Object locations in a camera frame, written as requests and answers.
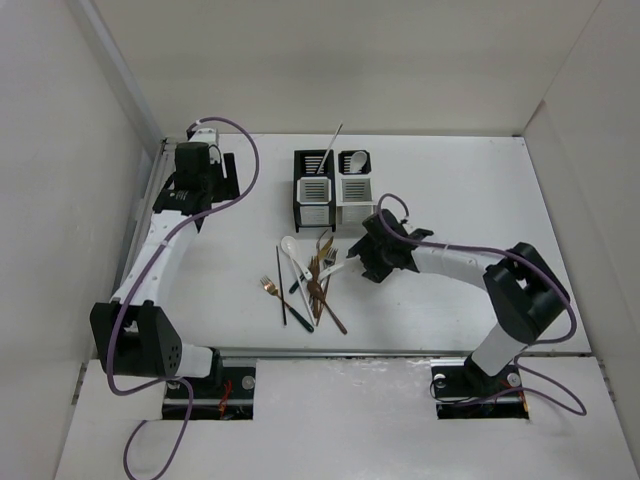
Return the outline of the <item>black chopstick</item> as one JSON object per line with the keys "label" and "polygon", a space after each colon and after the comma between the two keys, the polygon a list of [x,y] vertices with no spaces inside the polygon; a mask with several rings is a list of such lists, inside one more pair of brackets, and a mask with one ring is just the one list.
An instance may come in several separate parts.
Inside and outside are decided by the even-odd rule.
{"label": "black chopstick", "polygon": [[281,302],[283,326],[286,327],[287,324],[288,324],[288,321],[287,321],[286,305],[285,305],[285,300],[284,300],[284,289],[283,289],[283,285],[282,285],[280,248],[279,248],[278,245],[275,246],[275,252],[276,252],[276,264],[277,264],[277,275],[278,275],[278,290],[279,290],[279,294],[280,294],[279,298],[280,298],[280,302]]}

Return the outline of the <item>large white ceramic spoon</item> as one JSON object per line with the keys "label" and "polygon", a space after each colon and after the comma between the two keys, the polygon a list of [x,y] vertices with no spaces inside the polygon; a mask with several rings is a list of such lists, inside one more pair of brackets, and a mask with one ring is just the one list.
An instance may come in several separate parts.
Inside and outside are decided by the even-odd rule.
{"label": "large white ceramic spoon", "polygon": [[354,152],[349,159],[349,173],[360,174],[368,161],[368,154],[365,151]]}

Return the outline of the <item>white chopstick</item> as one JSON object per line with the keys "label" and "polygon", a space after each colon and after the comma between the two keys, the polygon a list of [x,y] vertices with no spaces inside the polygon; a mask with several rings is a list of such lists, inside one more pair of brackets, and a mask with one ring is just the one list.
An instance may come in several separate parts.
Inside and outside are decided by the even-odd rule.
{"label": "white chopstick", "polygon": [[312,305],[311,305],[311,300],[310,300],[309,294],[308,294],[308,292],[306,290],[306,287],[305,287],[305,278],[304,278],[304,276],[302,278],[298,279],[298,285],[299,285],[299,290],[301,292],[301,295],[303,297],[304,306],[305,306],[306,311],[307,311],[308,316],[309,316],[309,320],[310,320],[311,324],[315,326],[315,321],[314,321],[314,316],[313,316],[313,309],[312,309]]}
{"label": "white chopstick", "polygon": [[344,122],[340,122],[340,124],[338,125],[338,127],[336,128],[330,142],[329,145],[327,146],[325,153],[315,171],[316,174],[322,174],[324,172],[324,165],[329,157],[329,154],[331,153],[331,150],[334,146],[335,141],[337,140],[337,137],[339,136],[339,134],[341,133],[341,130],[343,129],[344,126]]}

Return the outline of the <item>small white ceramic spoon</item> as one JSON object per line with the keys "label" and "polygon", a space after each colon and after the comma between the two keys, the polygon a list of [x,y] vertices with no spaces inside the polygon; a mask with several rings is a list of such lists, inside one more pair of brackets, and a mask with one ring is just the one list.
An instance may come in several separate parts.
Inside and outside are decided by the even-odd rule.
{"label": "small white ceramic spoon", "polygon": [[342,263],[338,263],[338,264],[332,265],[332,266],[330,266],[330,267],[328,267],[328,268],[324,269],[324,270],[319,274],[319,276],[318,276],[318,280],[319,280],[319,281],[324,280],[325,278],[329,277],[330,275],[332,275],[332,274],[334,274],[334,273],[338,272],[339,270],[341,270],[344,266],[345,266],[345,263],[344,263],[344,262],[342,262]]}

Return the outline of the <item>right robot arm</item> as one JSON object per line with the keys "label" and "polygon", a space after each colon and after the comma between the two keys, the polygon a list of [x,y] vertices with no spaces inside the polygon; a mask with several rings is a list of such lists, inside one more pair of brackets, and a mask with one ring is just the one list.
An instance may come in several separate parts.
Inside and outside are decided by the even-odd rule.
{"label": "right robot arm", "polygon": [[548,327],[570,311],[568,292],[530,244],[506,251],[429,241],[426,229],[409,233],[387,209],[363,221],[365,235],[348,250],[361,261],[363,276],[381,283],[393,270],[439,275],[484,291],[496,325],[461,367],[446,374],[462,397],[498,393],[500,376],[511,361],[536,344]]}

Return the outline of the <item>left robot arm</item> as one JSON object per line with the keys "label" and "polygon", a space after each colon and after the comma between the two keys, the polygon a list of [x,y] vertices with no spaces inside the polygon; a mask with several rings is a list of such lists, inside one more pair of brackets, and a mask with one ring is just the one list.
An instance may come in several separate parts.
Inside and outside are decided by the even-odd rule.
{"label": "left robot arm", "polygon": [[197,214],[239,197],[235,159],[214,143],[188,141],[174,151],[175,170],[160,190],[139,254],[108,302],[94,305],[90,323],[101,365],[114,375],[189,378],[201,396],[217,394],[219,354],[182,341],[163,309],[178,267],[204,220]]}

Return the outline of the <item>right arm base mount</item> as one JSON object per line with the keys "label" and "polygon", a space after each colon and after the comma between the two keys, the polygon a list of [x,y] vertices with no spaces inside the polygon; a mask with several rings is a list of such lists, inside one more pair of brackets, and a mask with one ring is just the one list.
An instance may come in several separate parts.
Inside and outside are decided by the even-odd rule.
{"label": "right arm base mount", "polygon": [[432,368],[430,394],[439,420],[528,420],[519,370],[508,365],[494,378],[474,384],[463,366]]}

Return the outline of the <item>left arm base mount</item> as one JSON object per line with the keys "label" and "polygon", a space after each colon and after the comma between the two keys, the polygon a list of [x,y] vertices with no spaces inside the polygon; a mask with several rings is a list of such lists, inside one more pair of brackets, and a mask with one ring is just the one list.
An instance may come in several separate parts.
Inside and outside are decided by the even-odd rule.
{"label": "left arm base mount", "polygon": [[[244,421],[254,415],[256,363],[248,360],[224,361],[221,375],[215,379],[189,379],[194,398],[191,420]],[[184,385],[169,382],[161,407],[163,420],[181,420],[188,407]]]}

